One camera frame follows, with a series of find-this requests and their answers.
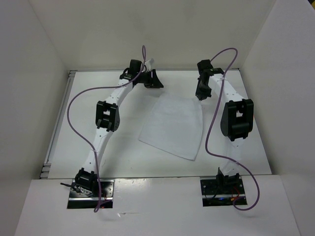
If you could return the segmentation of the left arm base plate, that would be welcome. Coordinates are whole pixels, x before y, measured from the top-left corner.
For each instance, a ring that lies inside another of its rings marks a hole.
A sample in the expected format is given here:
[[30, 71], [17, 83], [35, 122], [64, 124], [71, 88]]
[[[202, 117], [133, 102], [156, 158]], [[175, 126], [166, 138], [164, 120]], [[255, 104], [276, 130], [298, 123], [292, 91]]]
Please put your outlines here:
[[[96, 186], [96, 192], [93, 193], [91, 190], [76, 186], [74, 180], [72, 182], [75, 189], [71, 188], [69, 191], [67, 209], [94, 209], [99, 199], [98, 186]], [[113, 208], [114, 183], [115, 181], [113, 179], [101, 181], [100, 209]]]

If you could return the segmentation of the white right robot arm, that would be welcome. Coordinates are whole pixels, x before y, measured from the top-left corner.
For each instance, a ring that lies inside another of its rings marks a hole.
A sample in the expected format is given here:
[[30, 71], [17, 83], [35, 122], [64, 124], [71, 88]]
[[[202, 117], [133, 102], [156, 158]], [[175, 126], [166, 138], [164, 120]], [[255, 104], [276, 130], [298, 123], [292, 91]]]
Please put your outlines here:
[[[223, 77], [222, 69], [207, 66], [200, 68], [198, 72], [196, 97], [202, 101], [211, 97], [211, 92], [215, 92], [219, 97], [206, 135], [205, 149], [208, 154], [225, 159], [225, 162], [218, 167], [216, 188], [221, 193], [227, 193], [239, 183], [238, 164], [241, 160], [241, 149], [244, 140], [253, 129], [254, 103], [251, 99], [245, 99], [234, 89], [229, 81]], [[211, 153], [208, 148], [210, 132], [214, 126], [220, 105], [224, 106], [220, 119], [220, 130], [226, 140], [225, 154]]]

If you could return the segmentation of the white skirt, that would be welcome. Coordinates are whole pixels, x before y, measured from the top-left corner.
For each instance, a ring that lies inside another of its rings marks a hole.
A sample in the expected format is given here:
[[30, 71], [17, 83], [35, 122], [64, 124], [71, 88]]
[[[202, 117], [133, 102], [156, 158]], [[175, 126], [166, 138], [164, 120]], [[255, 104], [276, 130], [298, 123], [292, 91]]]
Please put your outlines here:
[[163, 93], [154, 104], [138, 140], [179, 158], [194, 161], [203, 133], [201, 102]]

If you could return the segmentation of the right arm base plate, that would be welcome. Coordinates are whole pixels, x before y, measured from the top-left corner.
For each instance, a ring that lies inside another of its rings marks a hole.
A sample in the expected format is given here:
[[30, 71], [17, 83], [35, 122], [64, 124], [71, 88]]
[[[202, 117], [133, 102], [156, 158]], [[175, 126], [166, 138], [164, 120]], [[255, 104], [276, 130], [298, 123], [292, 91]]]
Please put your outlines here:
[[235, 205], [237, 206], [247, 205], [241, 179], [232, 187], [219, 188], [214, 178], [204, 178], [200, 180], [200, 186], [203, 207], [232, 206], [234, 200], [236, 200]]

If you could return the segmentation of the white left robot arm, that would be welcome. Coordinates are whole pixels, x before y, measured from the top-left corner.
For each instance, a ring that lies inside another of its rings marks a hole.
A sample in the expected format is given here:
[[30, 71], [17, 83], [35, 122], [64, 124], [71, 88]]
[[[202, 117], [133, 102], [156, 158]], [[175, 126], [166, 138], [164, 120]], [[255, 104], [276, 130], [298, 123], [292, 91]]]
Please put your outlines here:
[[66, 115], [70, 128], [87, 144], [91, 151], [88, 154], [83, 167], [75, 176], [75, 186], [79, 188], [86, 196], [103, 196], [101, 183], [99, 179], [99, 165], [113, 133], [119, 128], [120, 114], [119, 107], [126, 96], [132, 91], [137, 84], [143, 84], [148, 89], [163, 88], [163, 84], [158, 79], [155, 69], [141, 71], [141, 68], [126, 68], [119, 77], [116, 86], [112, 86], [113, 92], [104, 101], [98, 101], [96, 104], [95, 125], [96, 135], [94, 141], [91, 142], [80, 134], [71, 124], [70, 107], [74, 100], [81, 94], [104, 87], [88, 88], [77, 95], [70, 101]]

